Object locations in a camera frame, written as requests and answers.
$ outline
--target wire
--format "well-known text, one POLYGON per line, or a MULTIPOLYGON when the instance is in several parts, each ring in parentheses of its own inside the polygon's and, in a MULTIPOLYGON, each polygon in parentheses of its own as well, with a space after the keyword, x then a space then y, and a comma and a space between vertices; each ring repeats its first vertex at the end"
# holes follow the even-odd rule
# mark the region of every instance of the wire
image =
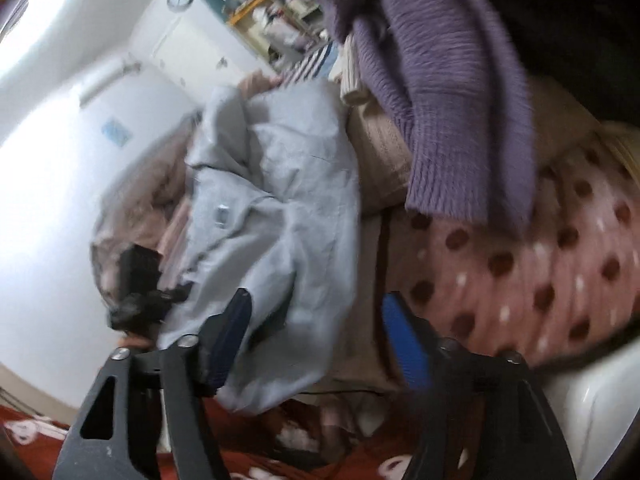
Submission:
POLYGON ((42 415, 38 410, 34 410, 31 406, 22 402, 20 399, 18 399, 18 397, 12 395, 7 390, 1 387, 0 387, 0 399, 4 400, 4 402, 6 402, 9 406, 11 406, 14 410, 18 412, 26 413, 28 415, 29 414, 42 415))
POLYGON ((339 395, 339 394, 373 394, 385 397, 388 394, 376 390, 329 390, 326 392, 300 392, 299 395, 339 395))

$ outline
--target white wall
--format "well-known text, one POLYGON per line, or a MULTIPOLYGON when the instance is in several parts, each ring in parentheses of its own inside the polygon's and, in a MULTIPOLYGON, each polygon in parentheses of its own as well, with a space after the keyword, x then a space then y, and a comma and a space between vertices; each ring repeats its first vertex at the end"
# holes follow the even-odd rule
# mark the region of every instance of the white wall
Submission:
POLYGON ((262 70, 275 74, 273 69, 250 50, 223 21, 210 10, 205 0, 194 0, 184 12, 170 10, 166 0, 153 0, 131 36, 130 50, 141 60, 149 59, 158 42, 172 23, 180 17, 199 28, 241 71, 262 70))
POLYGON ((0 143, 45 96, 128 41, 151 0, 66 0, 42 39, 0 78, 0 143))
POLYGON ((193 108, 148 67, 84 110, 68 92, 53 95, 0 148, 0 362, 72 408, 119 336, 90 265, 100 197, 193 108), (111 118, 132 133, 123 148, 101 133, 111 118))

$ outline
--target dark fabric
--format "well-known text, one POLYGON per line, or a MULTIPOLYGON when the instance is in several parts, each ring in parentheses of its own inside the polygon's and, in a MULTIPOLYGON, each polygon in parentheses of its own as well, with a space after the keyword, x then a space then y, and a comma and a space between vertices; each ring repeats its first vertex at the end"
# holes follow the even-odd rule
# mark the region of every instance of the dark fabric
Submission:
POLYGON ((599 120, 640 125, 638 23, 622 0, 492 0, 524 64, 599 120))
POLYGON ((35 480, 31 471, 16 454, 4 428, 0 428, 0 478, 6 480, 35 480))

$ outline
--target wooden shelf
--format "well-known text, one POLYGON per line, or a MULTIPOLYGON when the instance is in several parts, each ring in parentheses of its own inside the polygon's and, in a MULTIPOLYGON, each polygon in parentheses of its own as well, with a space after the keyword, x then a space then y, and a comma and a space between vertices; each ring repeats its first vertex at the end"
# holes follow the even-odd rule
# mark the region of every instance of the wooden shelf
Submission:
POLYGON ((240 20, 247 17, 256 7, 260 7, 265 2, 271 2, 271 0, 248 0, 245 4, 242 4, 241 7, 238 7, 238 10, 226 20, 226 24, 231 27, 237 25, 240 20))

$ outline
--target purple sweater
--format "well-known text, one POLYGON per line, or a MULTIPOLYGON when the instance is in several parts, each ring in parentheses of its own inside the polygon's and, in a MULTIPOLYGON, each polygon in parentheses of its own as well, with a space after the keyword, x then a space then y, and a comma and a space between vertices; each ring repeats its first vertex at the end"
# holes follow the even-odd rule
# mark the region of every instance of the purple sweater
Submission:
POLYGON ((406 207, 523 232, 535 191, 526 74, 488 0, 320 0, 413 153, 406 207))

